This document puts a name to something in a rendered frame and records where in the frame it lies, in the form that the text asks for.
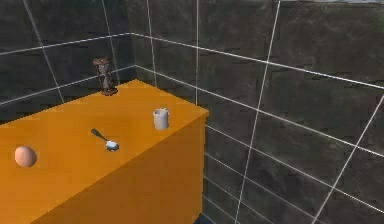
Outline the white mug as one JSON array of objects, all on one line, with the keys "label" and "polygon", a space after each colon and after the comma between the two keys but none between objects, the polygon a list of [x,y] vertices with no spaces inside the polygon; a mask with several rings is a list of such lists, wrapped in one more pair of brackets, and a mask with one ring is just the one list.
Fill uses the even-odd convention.
[{"label": "white mug", "polygon": [[153,112],[154,126],[157,130],[165,130],[169,127],[169,111],[167,108],[155,109]]}]

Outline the orange cabinet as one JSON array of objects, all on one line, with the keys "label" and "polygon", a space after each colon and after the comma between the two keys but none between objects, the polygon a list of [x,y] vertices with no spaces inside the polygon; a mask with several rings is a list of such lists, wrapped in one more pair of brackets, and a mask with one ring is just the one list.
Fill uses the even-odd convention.
[{"label": "orange cabinet", "polygon": [[[159,108],[165,130],[154,126]],[[193,224],[208,114],[134,80],[0,125],[0,224]],[[16,163],[19,146],[37,154],[32,167]]]}]

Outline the silver spoon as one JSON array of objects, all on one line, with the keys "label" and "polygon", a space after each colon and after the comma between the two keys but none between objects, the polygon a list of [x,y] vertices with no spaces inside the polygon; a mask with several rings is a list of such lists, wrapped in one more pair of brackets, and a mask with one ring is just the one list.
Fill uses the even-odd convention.
[{"label": "silver spoon", "polygon": [[116,142],[108,140],[98,130],[92,129],[91,133],[105,141],[105,146],[108,151],[114,152],[119,149],[119,145]]}]

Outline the brown egg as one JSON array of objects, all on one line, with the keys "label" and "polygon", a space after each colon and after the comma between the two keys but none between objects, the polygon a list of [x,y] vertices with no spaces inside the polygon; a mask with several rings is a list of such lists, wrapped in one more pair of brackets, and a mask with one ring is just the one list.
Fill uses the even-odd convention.
[{"label": "brown egg", "polygon": [[21,167],[32,167],[37,162],[37,154],[28,146],[19,146],[15,150],[15,161]]}]

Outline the brown hourglass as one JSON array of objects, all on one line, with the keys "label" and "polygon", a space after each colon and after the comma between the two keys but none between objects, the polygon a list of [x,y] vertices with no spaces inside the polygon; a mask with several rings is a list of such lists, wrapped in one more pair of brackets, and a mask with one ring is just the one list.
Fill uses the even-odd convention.
[{"label": "brown hourglass", "polygon": [[93,60],[98,80],[100,83],[100,93],[104,96],[112,96],[118,92],[115,87],[114,80],[111,74],[112,65],[109,57],[96,58]]}]

